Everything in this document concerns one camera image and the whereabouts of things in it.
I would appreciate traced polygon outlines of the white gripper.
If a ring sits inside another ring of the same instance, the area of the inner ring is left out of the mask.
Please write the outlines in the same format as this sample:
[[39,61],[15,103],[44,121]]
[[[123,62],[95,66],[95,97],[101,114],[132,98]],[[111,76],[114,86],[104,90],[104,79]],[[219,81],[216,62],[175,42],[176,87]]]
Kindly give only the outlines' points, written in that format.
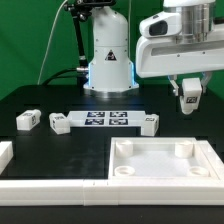
[[187,77],[182,79],[182,83],[178,84],[177,75],[169,75],[168,80],[173,87],[175,96],[185,96],[187,92],[198,91],[200,94],[205,93],[207,85],[212,78],[212,72],[202,72],[202,77]]

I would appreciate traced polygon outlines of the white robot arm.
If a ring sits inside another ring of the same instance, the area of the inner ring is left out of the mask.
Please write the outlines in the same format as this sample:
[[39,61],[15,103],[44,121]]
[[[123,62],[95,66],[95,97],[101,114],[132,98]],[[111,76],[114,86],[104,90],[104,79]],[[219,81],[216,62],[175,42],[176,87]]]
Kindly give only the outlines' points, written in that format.
[[84,90],[105,97],[138,88],[146,79],[224,70],[224,22],[216,0],[163,0],[161,12],[139,22],[130,47],[129,22],[109,4],[91,10],[94,56]]

